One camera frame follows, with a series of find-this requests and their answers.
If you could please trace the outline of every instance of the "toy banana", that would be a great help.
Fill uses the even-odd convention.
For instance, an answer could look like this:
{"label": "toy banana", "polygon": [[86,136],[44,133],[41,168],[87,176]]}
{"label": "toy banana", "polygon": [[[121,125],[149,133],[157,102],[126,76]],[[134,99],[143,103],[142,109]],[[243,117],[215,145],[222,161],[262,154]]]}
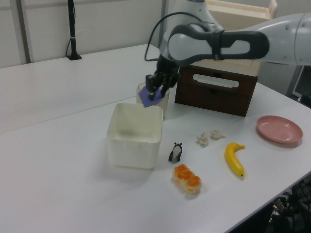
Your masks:
{"label": "toy banana", "polygon": [[244,145],[239,145],[235,142],[232,142],[232,143],[228,144],[226,149],[225,149],[225,159],[226,159],[227,163],[229,164],[229,166],[233,170],[233,172],[235,174],[237,174],[238,176],[241,176],[241,177],[245,176],[244,168],[241,165],[241,163],[239,162],[239,160],[237,159],[237,157],[235,156],[235,152],[237,150],[244,149],[244,148],[245,148]]}

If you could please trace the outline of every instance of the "pink plate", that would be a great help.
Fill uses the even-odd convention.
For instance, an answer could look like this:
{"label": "pink plate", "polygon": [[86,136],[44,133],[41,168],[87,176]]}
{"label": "pink plate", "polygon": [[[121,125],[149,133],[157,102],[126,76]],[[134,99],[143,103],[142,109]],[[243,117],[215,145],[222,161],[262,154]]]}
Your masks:
{"label": "pink plate", "polygon": [[265,137],[279,143],[298,142],[303,135],[298,125],[279,116],[262,116],[257,120],[257,129]]}

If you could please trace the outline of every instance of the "brown wooden box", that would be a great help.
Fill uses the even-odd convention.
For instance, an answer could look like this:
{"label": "brown wooden box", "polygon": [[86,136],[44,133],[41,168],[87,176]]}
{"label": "brown wooden box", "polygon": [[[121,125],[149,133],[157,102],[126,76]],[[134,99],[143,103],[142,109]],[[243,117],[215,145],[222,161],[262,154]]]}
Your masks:
{"label": "brown wooden box", "polygon": [[[175,103],[246,116],[257,77],[196,66],[182,67],[180,73]],[[193,79],[194,74],[238,81],[239,86],[223,87],[198,82]]]}

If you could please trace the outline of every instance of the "black stand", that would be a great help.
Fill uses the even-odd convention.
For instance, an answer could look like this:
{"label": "black stand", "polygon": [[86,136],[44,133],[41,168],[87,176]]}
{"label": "black stand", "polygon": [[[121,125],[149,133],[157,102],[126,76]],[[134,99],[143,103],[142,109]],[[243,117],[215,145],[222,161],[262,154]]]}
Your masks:
{"label": "black stand", "polygon": [[82,59],[82,57],[77,53],[76,46],[76,32],[74,28],[74,4],[73,0],[68,0],[68,11],[69,11],[69,27],[70,27],[70,42],[71,42],[71,55],[67,56],[71,61]]}

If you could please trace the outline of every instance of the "white container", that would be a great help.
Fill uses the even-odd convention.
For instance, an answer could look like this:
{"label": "white container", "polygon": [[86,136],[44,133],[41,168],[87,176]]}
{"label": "white container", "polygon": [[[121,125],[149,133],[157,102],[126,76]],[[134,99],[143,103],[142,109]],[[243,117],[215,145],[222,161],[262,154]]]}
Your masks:
{"label": "white container", "polygon": [[[146,86],[146,83],[141,83],[138,85],[137,89],[136,89],[136,103],[142,103],[142,100],[139,96],[140,91],[142,90],[143,87]],[[155,106],[159,106],[160,108],[162,108],[163,110],[163,118],[165,117],[165,113],[166,113],[166,109],[167,109],[167,104],[169,102],[169,95],[170,95],[170,90],[168,89],[165,92],[165,95],[163,97],[163,99],[156,104]]]}
{"label": "white container", "polygon": [[158,106],[118,103],[107,131],[110,164],[153,168],[161,142],[162,115]]}

